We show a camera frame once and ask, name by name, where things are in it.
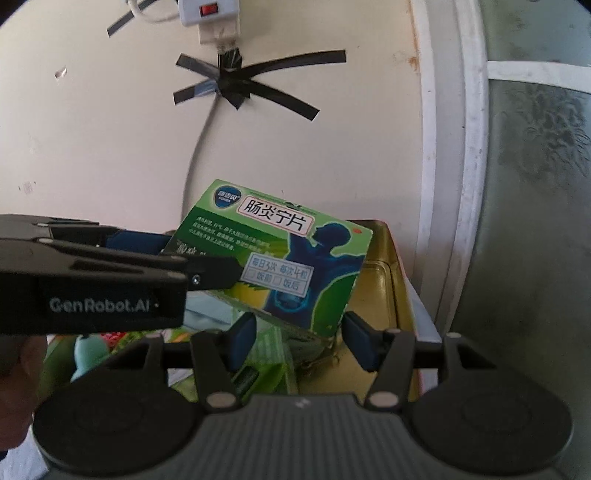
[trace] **green package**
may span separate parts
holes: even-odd
[[[231,255],[244,267],[220,299],[271,322],[329,339],[369,247],[372,231],[302,205],[216,180],[165,248]]]

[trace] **white wall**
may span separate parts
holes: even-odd
[[[29,0],[0,28],[0,209],[164,231],[215,178],[340,217],[389,223],[412,271],[421,192],[420,78],[409,6],[387,0],[242,0],[245,64],[345,48],[348,63],[261,75],[320,109],[309,122],[253,97],[174,106],[215,63],[192,28],[133,20],[119,0]],[[174,8],[169,0],[151,9]],[[63,66],[67,74],[56,80]]]

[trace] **white sticker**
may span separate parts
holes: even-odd
[[[306,236],[314,223],[310,215],[251,195],[242,201],[238,213],[299,236]]]
[[[314,267],[253,252],[240,280],[304,298],[312,273]]]

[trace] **blue human figure illustration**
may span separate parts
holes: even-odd
[[[327,223],[318,227],[312,236],[316,245],[306,238],[290,234],[290,252],[286,260],[314,267],[308,292],[305,297],[272,290],[265,304],[265,311],[279,316],[303,328],[310,328],[314,305],[320,293],[330,283],[361,269],[365,255],[340,255],[331,250],[346,245],[351,239],[349,230],[340,223]]]

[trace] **human hand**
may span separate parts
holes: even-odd
[[[0,377],[0,452],[18,447],[27,436],[37,408],[37,385],[46,352],[46,337],[29,337],[19,362],[8,376]]]

